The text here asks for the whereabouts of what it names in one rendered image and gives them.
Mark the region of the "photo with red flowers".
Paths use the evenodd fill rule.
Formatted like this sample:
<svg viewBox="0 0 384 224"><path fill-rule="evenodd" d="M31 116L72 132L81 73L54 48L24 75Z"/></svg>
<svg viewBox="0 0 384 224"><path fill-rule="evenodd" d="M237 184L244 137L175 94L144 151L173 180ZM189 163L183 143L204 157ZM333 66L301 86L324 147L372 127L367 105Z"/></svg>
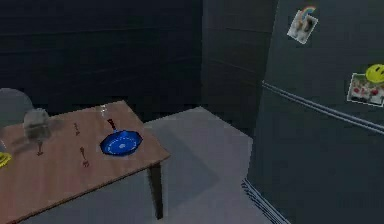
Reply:
<svg viewBox="0 0 384 224"><path fill-rule="evenodd" d="M347 100L370 106L384 106L384 83L372 83L364 74L353 73L349 84Z"/></svg>

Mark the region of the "grey glass goblet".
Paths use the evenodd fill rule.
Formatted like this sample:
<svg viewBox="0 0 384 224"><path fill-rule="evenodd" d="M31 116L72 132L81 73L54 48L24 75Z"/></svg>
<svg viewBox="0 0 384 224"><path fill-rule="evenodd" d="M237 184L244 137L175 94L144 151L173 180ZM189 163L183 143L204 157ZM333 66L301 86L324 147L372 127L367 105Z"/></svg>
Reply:
<svg viewBox="0 0 384 224"><path fill-rule="evenodd" d="M43 142L51 135L47 111L43 108L35 108L27 111L24 116L23 129L28 141L38 145L37 155L41 156L43 154Z"/></svg>

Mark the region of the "brown fork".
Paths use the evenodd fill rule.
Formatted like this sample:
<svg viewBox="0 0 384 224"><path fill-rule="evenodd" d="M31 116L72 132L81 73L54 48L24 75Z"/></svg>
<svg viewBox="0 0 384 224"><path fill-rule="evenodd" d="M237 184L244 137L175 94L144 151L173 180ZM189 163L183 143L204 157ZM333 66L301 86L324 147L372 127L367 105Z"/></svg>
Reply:
<svg viewBox="0 0 384 224"><path fill-rule="evenodd" d="M83 157L83 167L89 167L89 161L86 159L86 156L85 156L85 150L83 147L80 147L80 152L81 152L81 155Z"/></svg>

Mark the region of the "brown wooden table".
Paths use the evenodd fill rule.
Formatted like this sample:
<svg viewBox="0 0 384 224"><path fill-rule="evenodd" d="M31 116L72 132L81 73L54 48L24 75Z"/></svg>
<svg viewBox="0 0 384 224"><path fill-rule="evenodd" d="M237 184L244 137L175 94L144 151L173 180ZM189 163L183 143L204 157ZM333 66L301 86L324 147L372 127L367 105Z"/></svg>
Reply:
<svg viewBox="0 0 384 224"><path fill-rule="evenodd" d="M149 173L156 216L162 216L161 162L169 153L125 102L106 105L108 119L117 129L142 136L143 142L133 154L118 157L102 153L99 144L113 129L108 119L101 117L99 106L52 116L51 136L43 142L41 156L37 155L38 145L25 137L21 124L0 129L0 145L12 155L0 168L0 224L17 224L142 170ZM80 147L89 167L83 167Z"/></svg>

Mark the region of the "photo with rainbow magnet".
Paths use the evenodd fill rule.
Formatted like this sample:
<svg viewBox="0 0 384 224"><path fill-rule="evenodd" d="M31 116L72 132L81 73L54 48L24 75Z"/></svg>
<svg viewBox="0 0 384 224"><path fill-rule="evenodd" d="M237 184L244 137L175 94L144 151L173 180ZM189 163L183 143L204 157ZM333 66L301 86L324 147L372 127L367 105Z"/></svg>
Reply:
<svg viewBox="0 0 384 224"><path fill-rule="evenodd" d="M318 19L312 16L315 11L315 6L306 6L298 10L287 35L300 44L305 44L318 23Z"/></svg>

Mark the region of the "blue frying pan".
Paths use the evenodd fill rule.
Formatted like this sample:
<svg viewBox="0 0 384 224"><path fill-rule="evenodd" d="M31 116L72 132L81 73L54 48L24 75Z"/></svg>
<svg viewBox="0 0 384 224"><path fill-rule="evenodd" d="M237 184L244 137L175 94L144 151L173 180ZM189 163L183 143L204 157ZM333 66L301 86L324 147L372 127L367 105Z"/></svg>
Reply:
<svg viewBox="0 0 384 224"><path fill-rule="evenodd" d="M134 153L143 141L136 131L118 130L112 119L108 119L113 132L99 144L101 151L111 156L126 156Z"/></svg>

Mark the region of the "yellow smiley magnet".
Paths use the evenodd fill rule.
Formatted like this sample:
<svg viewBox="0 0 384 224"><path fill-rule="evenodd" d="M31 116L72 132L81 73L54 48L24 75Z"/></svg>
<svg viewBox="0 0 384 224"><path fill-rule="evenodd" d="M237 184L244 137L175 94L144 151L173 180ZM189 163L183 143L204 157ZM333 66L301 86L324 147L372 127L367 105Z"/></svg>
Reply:
<svg viewBox="0 0 384 224"><path fill-rule="evenodd" d="M384 82L384 64L371 65L365 72L368 81L372 83Z"/></svg>

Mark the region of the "grey round chair back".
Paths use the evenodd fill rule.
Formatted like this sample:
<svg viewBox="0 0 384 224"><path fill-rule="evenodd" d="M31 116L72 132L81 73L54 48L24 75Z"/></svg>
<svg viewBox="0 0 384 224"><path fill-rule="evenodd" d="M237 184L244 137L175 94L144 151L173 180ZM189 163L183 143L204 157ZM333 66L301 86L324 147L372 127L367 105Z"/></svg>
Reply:
<svg viewBox="0 0 384 224"><path fill-rule="evenodd" d="M22 123L34 106L30 98L17 89L0 88L0 128Z"/></svg>

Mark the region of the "dark grey fridge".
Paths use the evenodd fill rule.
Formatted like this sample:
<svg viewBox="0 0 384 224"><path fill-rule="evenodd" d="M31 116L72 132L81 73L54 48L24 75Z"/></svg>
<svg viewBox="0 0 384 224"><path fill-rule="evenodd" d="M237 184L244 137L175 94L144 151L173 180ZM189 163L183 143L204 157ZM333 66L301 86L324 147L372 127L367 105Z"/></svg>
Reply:
<svg viewBox="0 0 384 224"><path fill-rule="evenodd" d="M305 44L287 35L315 6ZM279 0L247 182L273 224L384 224L384 106L349 102L384 64L384 0Z"/></svg>

